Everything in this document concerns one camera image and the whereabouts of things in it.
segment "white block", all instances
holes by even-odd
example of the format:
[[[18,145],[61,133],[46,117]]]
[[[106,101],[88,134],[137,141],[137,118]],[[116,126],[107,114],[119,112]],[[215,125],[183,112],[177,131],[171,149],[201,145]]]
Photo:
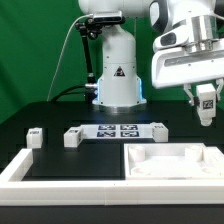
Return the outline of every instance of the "white block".
[[[64,134],[64,147],[77,148],[83,140],[82,127],[72,127]]]
[[[162,123],[152,123],[151,126],[155,142],[168,142],[169,130]]]
[[[209,126],[212,118],[216,116],[216,90],[212,84],[199,85],[196,87],[200,105],[197,112],[203,126]]]
[[[31,128],[26,135],[27,148],[39,149],[43,143],[42,128]]]

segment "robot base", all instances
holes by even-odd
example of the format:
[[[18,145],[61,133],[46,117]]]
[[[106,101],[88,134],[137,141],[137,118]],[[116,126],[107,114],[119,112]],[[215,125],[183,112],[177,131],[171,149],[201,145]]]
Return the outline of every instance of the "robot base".
[[[139,104],[127,107],[113,107],[104,106],[98,104],[97,101],[93,101],[93,108],[96,111],[106,112],[108,114],[120,114],[120,113],[133,113],[137,111],[143,111],[146,109],[147,101],[143,99]]]

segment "small white block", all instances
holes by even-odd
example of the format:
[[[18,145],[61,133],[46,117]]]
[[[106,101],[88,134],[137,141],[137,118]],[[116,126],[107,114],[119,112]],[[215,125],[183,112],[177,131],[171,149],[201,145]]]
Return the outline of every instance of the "small white block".
[[[26,135],[27,148],[39,149],[43,143],[42,128],[31,128]]]
[[[64,134],[64,147],[77,148],[83,140],[82,127],[72,127]]]
[[[152,123],[151,126],[155,142],[168,142],[169,130],[162,123]]]

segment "black cable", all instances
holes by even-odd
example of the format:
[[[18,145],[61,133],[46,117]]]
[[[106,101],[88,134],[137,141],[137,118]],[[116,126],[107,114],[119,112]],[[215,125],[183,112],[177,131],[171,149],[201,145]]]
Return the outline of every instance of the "black cable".
[[[62,94],[59,94],[59,95],[57,95],[57,96],[55,96],[52,100],[51,100],[51,102],[52,103],[56,103],[56,101],[59,99],[59,98],[61,98],[62,96],[67,96],[67,95],[75,95],[75,94],[86,94],[87,92],[71,92],[71,93],[62,93]]]
[[[82,88],[85,88],[85,85],[78,85],[78,86],[72,86],[72,87],[69,87],[65,90],[63,90],[62,92],[60,92],[58,95],[56,95],[52,100],[51,102],[56,102],[58,98],[60,98],[62,95],[72,91],[72,90],[75,90],[75,89],[82,89]]]

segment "warning label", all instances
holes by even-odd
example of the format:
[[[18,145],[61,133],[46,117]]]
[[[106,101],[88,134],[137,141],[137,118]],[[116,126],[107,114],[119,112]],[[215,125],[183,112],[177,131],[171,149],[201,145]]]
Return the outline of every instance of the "warning label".
[[[124,74],[124,71],[123,69],[121,68],[121,66],[119,66],[119,68],[117,69],[116,73],[114,74],[114,76],[118,76],[118,77],[124,77],[125,74]]]

